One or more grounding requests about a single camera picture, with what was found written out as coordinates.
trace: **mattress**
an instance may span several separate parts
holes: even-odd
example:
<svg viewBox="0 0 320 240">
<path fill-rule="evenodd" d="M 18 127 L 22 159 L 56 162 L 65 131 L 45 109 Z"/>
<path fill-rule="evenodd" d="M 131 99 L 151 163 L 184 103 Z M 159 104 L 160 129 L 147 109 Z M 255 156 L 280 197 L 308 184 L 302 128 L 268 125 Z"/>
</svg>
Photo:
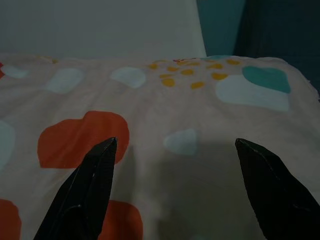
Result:
<svg viewBox="0 0 320 240">
<path fill-rule="evenodd" d="M 117 137 L 100 240 L 263 240 L 236 138 L 320 203 L 318 93 L 278 58 L 0 54 L 0 239 L 32 239 L 61 184 Z"/>
</svg>

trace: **teal wall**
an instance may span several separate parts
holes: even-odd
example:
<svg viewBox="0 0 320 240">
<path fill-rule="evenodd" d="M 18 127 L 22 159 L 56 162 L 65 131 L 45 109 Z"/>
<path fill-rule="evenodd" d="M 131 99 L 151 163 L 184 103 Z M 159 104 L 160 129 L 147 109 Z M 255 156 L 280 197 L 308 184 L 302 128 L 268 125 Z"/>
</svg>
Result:
<svg viewBox="0 0 320 240">
<path fill-rule="evenodd" d="M 245 0 L 197 0 L 207 56 L 232 55 Z"/>
</svg>

